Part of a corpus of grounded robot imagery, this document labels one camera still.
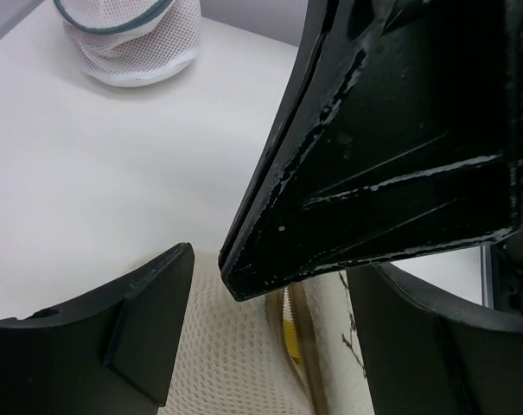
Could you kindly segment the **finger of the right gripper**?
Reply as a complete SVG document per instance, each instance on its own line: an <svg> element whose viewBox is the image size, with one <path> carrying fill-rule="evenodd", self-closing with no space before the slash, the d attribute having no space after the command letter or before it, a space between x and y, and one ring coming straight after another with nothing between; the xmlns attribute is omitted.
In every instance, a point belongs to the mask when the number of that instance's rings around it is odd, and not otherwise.
<svg viewBox="0 0 523 415"><path fill-rule="evenodd" d="M523 1L311 1L219 256L239 301L523 229Z"/></svg>

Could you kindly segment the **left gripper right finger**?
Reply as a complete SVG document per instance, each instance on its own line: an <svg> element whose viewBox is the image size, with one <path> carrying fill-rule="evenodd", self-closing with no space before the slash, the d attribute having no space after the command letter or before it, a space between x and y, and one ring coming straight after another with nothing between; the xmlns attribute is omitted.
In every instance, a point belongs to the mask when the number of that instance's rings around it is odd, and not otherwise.
<svg viewBox="0 0 523 415"><path fill-rule="evenodd" d="M347 270L377 414L523 414L523 317L391 264Z"/></svg>

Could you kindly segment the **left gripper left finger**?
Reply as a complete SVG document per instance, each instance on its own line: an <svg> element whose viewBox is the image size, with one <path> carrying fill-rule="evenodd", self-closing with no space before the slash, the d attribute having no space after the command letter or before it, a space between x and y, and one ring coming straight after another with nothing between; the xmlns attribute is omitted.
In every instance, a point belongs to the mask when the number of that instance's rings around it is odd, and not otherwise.
<svg viewBox="0 0 523 415"><path fill-rule="evenodd" d="M157 413L194 263L180 243L83 295L0 320L0 414Z"/></svg>

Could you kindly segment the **beige mesh laundry bag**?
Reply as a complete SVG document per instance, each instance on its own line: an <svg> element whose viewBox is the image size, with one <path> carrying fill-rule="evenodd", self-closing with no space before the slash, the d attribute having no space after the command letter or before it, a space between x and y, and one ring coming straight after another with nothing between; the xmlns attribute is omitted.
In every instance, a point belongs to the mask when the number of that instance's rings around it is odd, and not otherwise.
<svg viewBox="0 0 523 415"><path fill-rule="evenodd" d="M296 327L298 366L283 321ZM195 258L164 414L371 414L373 402L344 272L239 303L217 258Z"/></svg>

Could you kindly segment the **yellow bra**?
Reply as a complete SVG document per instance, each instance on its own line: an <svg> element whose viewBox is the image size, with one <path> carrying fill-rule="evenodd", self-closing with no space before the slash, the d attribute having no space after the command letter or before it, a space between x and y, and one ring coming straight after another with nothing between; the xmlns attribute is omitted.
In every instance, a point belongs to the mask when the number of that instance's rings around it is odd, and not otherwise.
<svg viewBox="0 0 523 415"><path fill-rule="evenodd" d="M300 366L301 354L295 324L291 320L284 320L283 330L287 354L298 366Z"/></svg>

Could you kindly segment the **white blue-rimmed laundry bag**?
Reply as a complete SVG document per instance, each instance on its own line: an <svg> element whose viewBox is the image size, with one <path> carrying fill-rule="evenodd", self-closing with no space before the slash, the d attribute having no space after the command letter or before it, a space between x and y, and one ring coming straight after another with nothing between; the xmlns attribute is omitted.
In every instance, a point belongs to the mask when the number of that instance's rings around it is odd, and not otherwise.
<svg viewBox="0 0 523 415"><path fill-rule="evenodd" d="M173 77L198 55L201 3L55 1L80 70L108 85L139 87Z"/></svg>

